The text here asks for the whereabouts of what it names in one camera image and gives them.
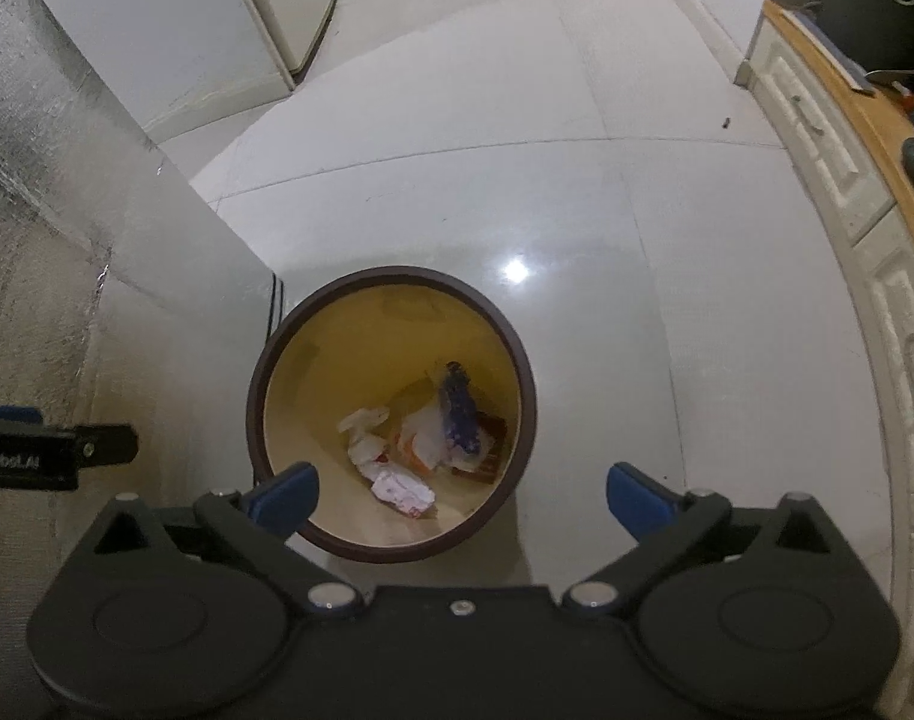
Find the white plastic bag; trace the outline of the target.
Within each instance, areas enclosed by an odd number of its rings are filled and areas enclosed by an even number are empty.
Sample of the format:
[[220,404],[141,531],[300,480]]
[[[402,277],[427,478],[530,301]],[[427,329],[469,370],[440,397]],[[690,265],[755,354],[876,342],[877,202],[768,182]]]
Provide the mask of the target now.
[[346,455],[367,483],[372,496],[398,514],[421,518],[436,505],[436,495],[415,473],[392,458],[392,445],[377,434],[390,418],[390,410],[361,408],[338,422],[338,434],[346,439]]

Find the red cardboard box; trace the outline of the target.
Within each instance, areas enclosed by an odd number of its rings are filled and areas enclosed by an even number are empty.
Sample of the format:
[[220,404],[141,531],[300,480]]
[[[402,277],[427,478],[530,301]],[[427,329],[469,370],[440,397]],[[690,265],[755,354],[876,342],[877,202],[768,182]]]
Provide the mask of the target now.
[[484,411],[477,414],[480,453],[460,455],[452,461],[452,473],[478,483],[498,481],[502,463],[502,447],[507,439],[507,422]]

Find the blue plastic bag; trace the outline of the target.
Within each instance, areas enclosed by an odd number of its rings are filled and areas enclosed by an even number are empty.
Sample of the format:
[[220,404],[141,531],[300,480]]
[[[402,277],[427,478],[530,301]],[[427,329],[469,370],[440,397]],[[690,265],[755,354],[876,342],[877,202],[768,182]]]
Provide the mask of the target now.
[[470,377],[457,361],[445,364],[439,401],[448,445],[465,455],[478,455],[481,449],[478,408],[470,394]]

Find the yellow round trash bin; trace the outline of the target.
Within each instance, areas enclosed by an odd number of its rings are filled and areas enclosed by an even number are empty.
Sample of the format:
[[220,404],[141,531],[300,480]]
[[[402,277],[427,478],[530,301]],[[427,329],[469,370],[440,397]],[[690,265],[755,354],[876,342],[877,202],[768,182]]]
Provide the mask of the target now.
[[[498,481],[452,473],[421,478],[436,505],[409,518],[372,496],[346,455],[338,422],[361,408],[392,415],[439,396],[443,369],[470,377],[478,413],[507,422]],[[519,333],[470,284],[419,266],[377,266],[317,289],[268,338],[251,376],[247,444],[258,481],[294,463],[320,478],[317,509],[299,535],[347,561],[400,564],[457,548],[516,494],[537,435],[537,387]]]

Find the white low cabinet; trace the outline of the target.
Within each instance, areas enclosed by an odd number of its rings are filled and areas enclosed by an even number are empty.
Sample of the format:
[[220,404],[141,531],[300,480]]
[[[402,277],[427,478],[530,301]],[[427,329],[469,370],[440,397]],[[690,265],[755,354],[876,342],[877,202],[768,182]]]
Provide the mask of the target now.
[[825,225],[861,322],[882,411],[891,491],[891,600],[901,655],[883,715],[914,718],[914,185],[901,146],[914,127],[900,96],[862,93],[804,18],[765,2],[748,88]]

